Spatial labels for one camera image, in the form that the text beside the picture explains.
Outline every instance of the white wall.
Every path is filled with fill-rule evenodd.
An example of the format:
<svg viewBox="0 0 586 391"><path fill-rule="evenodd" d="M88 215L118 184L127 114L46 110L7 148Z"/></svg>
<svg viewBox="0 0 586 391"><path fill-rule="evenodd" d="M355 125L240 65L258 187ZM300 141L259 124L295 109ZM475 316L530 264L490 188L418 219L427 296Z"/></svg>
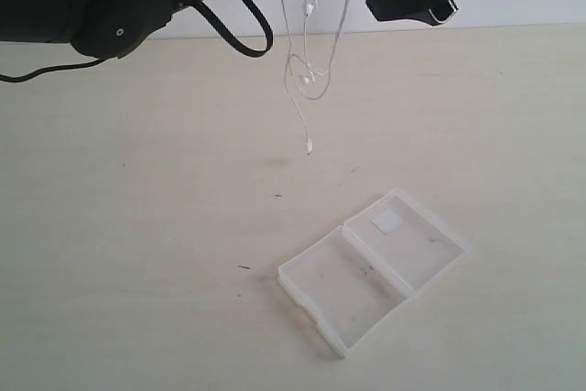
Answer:
<svg viewBox="0 0 586 391"><path fill-rule="evenodd" d="M423 27L415 22L377 23L364 4L353 0L347 28L349 32ZM449 27L486 27L586 22L586 0L456 0L460 12ZM256 0L278 34L285 33L279 0ZM259 35L260 30L239 0L210 0L209 5L241 36ZM301 30L303 0L288 0L293 30ZM321 0L320 11L313 19L311 32L332 32L339 20L342 0ZM158 38L210 37L215 32L195 11L178 14Z"/></svg>

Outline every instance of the white label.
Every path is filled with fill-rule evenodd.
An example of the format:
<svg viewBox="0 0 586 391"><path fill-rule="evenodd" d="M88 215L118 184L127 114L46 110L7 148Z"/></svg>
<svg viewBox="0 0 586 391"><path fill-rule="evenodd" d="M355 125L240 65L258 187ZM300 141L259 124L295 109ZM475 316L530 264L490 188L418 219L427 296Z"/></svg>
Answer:
<svg viewBox="0 0 586 391"><path fill-rule="evenodd" d="M372 222L384 235L387 235L393 232L403 222L403 219L393 210L386 210L374 217Z"/></svg>

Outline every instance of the plastic box lid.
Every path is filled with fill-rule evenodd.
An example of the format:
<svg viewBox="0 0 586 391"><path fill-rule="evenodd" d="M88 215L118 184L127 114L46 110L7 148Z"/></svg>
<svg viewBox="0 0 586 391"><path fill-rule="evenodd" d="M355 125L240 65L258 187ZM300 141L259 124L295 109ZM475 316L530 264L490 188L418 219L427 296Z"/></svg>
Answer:
<svg viewBox="0 0 586 391"><path fill-rule="evenodd" d="M278 281L346 357L466 248L435 214L393 190L281 266Z"/></svg>

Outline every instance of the transparent plastic case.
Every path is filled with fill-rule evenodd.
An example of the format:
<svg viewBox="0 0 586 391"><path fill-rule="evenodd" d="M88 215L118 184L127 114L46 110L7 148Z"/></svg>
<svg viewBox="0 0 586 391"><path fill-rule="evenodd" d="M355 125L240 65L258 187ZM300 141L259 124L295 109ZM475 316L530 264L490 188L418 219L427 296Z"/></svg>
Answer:
<svg viewBox="0 0 586 391"><path fill-rule="evenodd" d="M278 280L341 356L464 254L466 245L402 190L278 269Z"/></svg>

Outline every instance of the white table surface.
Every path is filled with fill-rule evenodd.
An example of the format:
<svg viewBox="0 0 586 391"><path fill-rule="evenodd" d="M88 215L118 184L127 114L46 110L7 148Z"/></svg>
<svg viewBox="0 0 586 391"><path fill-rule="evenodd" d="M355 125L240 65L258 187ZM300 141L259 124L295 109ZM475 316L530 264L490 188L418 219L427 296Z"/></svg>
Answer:
<svg viewBox="0 0 586 391"><path fill-rule="evenodd" d="M585 389L586 27L349 36L311 157L285 53L0 85L0 389ZM472 252L340 361L277 267L394 187Z"/></svg>

